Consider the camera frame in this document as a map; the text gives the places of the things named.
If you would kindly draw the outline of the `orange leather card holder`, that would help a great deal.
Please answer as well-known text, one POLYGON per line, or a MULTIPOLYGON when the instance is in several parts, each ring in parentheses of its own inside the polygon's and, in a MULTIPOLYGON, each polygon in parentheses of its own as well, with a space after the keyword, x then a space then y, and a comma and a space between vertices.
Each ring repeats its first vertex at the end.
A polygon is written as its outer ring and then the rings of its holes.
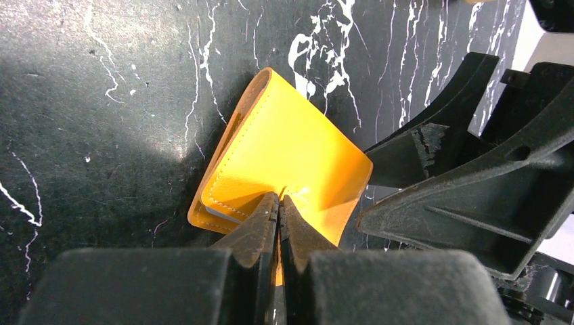
POLYGON ((372 161, 272 68, 242 94, 187 213, 197 228, 228 234, 264 194, 290 197, 303 219, 339 244, 372 161))

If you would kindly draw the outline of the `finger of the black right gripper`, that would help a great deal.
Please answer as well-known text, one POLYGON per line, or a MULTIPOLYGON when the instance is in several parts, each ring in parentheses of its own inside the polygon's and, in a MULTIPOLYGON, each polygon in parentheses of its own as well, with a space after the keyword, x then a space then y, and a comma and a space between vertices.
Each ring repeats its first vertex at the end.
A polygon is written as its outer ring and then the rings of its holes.
POLYGON ((513 280, 573 210, 573 84, 484 155, 378 201, 360 232, 472 253, 513 280))
POLYGON ((499 62, 470 52, 440 94, 416 117, 365 153, 369 184, 406 188, 467 163, 494 145, 468 128, 499 62))

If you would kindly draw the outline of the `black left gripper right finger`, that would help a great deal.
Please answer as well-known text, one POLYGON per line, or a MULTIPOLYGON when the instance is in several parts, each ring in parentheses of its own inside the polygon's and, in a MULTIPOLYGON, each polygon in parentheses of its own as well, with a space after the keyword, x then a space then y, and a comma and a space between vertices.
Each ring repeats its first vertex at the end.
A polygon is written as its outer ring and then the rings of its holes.
POLYGON ((342 251, 280 208, 289 324, 509 324, 491 278, 464 251, 342 251))

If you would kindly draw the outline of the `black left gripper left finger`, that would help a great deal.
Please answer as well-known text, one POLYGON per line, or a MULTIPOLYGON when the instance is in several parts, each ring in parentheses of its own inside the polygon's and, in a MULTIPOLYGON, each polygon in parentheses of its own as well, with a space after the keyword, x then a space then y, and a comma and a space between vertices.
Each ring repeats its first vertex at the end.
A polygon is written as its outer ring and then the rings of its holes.
POLYGON ((208 248, 84 248, 46 270, 20 324, 271 324, 278 196, 208 248))

